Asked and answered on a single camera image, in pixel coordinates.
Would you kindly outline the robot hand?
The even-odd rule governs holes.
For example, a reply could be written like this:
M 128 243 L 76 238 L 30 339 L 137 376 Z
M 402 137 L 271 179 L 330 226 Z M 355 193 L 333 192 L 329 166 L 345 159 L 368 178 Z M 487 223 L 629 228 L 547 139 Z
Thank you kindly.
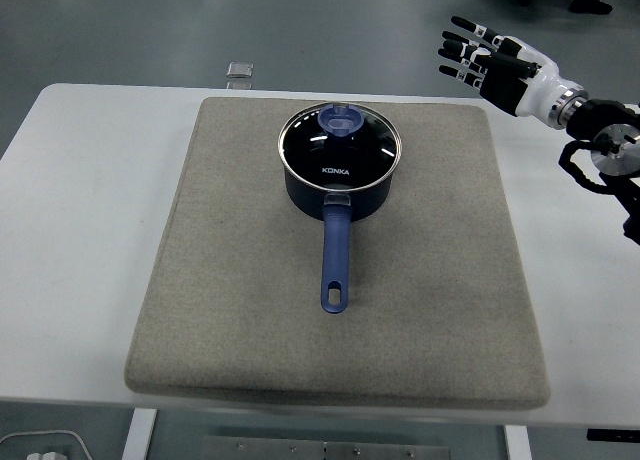
M 552 59 L 523 40 L 459 16 L 451 23 L 468 35 L 442 33 L 438 54 L 449 63 L 439 72 L 477 90 L 501 111 L 563 129 L 569 108 L 588 99 L 581 85 L 562 78 Z

